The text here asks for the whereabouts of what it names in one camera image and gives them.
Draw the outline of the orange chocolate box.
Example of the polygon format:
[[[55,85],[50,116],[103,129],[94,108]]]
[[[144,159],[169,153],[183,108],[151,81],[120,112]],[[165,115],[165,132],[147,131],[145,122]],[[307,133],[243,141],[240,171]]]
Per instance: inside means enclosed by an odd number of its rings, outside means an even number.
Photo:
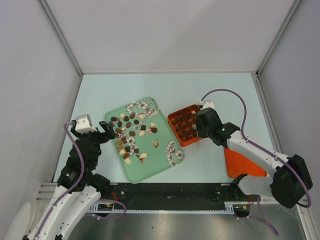
[[[182,147],[187,147],[201,140],[197,137],[197,131],[193,127],[196,124],[196,114],[191,111],[200,111],[197,104],[193,104],[170,113],[167,122]]]

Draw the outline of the green floral tray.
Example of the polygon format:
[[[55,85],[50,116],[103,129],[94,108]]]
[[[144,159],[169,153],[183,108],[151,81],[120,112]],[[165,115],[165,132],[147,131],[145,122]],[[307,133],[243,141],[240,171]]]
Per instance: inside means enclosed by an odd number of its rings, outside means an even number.
[[[184,161],[182,146],[154,98],[145,97],[113,109],[106,113],[105,120],[112,122],[113,144],[130,183],[137,184]],[[156,124],[156,133],[151,122]],[[139,136],[142,125],[146,125],[145,135]],[[130,164],[123,159],[125,153],[130,154]],[[148,156],[139,159],[142,153]]]

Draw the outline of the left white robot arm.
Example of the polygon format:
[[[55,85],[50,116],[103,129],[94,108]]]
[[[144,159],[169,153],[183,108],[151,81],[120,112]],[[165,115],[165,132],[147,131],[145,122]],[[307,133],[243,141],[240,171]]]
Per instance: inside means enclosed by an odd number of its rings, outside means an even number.
[[[100,121],[103,131],[92,125],[89,115],[81,115],[63,125],[72,142],[52,198],[39,222],[25,240],[67,240],[75,226],[98,200],[110,196],[110,180],[93,173],[102,154],[101,145],[115,139],[111,121]]]

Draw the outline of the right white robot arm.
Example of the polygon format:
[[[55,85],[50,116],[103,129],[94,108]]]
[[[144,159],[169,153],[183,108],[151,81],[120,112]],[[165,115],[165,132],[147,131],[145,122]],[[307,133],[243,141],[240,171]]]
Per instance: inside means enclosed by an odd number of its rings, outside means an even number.
[[[263,177],[241,174],[237,184],[230,188],[231,196],[242,201],[248,195],[274,198],[286,208],[293,208],[303,198],[305,207],[310,207],[310,189],[313,182],[305,160],[295,154],[271,151],[246,137],[241,129],[231,122],[222,123],[217,112],[209,107],[195,116],[197,136],[209,138],[217,146],[230,149],[258,165],[267,175]]]

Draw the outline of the brown square chocolate low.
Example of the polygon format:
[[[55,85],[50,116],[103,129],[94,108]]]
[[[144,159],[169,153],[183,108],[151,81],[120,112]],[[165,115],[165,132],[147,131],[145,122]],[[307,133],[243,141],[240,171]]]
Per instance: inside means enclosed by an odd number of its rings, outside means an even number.
[[[125,160],[125,159],[127,159],[129,156],[130,156],[129,153],[125,153],[122,157],[123,157],[123,159]]]

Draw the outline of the white square chocolate low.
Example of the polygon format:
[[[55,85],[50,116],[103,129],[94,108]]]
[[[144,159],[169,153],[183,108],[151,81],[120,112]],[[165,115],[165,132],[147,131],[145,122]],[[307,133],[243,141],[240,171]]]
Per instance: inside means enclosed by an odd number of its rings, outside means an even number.
[[[127,165],[129,165],[132,162],[129,158],[126,158],[124,161]]]

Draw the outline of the white swirl oval chocolate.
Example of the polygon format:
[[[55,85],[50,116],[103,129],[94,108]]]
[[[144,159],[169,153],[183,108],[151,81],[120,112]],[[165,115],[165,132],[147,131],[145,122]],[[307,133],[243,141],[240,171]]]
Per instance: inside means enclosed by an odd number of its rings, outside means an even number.
[[[138,158],[139,159],[145,159],[148,156],[146,152],[143,152]]]

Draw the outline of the orange box lid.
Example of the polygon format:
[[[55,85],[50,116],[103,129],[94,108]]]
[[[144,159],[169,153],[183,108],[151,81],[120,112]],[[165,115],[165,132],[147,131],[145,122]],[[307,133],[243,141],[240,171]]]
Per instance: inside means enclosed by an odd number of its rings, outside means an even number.
[[[241,174],[248,174],[254,177],[266,177],[267,173],[247,157],[229,149],[224,148],[224,158],[227,175],[235,179]]]

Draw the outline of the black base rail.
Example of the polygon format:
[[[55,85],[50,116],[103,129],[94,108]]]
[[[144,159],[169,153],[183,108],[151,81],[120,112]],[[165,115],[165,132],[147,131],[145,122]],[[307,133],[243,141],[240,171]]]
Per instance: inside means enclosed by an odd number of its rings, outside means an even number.
[[[232,183],[112,183],[110,189],[130,211],[225,210],[245,197]]]

